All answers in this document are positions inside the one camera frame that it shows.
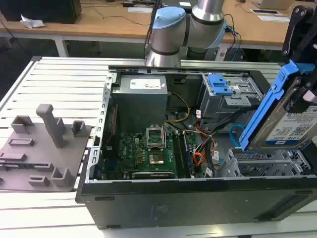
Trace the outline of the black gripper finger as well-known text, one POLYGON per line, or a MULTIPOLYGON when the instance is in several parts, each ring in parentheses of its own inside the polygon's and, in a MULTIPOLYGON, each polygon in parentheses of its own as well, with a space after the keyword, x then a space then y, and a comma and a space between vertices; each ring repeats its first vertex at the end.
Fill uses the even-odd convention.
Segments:
POLYGON ((282 54, 285 57, 314 56, 314 8, 297 5, 293 8, 282 54))
POLYGON ((296 77, 294 86, 291 86, 288 94, 289 98, 284 104, 286 112, 303 113, 317 98, 317 72, 313 71, 309 75, 296 77))

